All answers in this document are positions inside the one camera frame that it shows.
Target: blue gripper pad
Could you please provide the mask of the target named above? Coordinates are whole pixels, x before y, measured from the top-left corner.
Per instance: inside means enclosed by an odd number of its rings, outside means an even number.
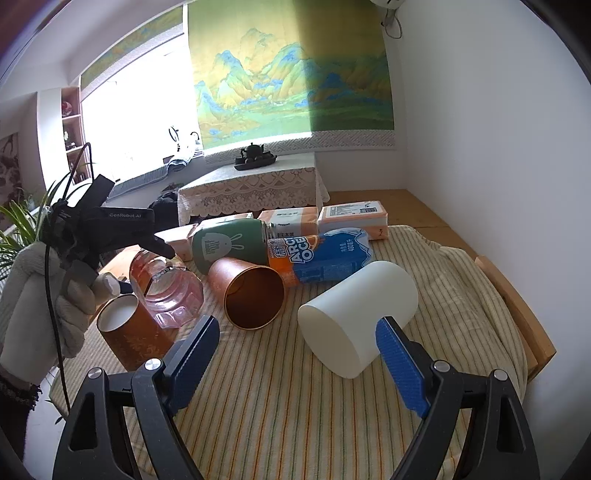
[[[209,323],[202,333],[193,341],[190,349],[175,365],[171,376],[171,388],[166,407],[171,416],[185,408],[195,393],[209,362],[212,359],[220,338],[220,327],[217,320]]]
[[[375,341],[406,408],[425,418],[431,405],[425,395],[424,378],[387,320],[378,322]]]

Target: mountain painting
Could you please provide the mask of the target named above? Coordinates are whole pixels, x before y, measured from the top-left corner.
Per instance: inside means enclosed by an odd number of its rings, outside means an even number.
[[[394,129],[384,40],[369,0],[188,5],[206,148],[310,131]]]

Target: copper cup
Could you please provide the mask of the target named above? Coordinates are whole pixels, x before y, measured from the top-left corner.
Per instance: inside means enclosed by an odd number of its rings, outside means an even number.
[[[133,294],[108,302],[96,326],[124,368],[131,372],[150,358],[162,358],[174,343],[174,333],[163,329]]]
[[[283,281],[265,265],[224,257],[213,263],[207,279],[228,319],[243,330],[269,324],[283,305]]]

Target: white lace tablecloth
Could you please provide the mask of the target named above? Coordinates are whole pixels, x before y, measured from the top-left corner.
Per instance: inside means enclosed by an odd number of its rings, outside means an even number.
[[[225,165],[178,191],[178,221],[276,208],[322,208],[330,199],[313,153],[277,157],[273,165],[238,171]]]

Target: transparent pink bottle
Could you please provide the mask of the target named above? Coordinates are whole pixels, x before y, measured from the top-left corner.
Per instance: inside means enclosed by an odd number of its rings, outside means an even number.
[[[198,317],[203,284],[179,257],[168,260],[142,249],[131,261],[129,281],[162,328],[178,329]]]

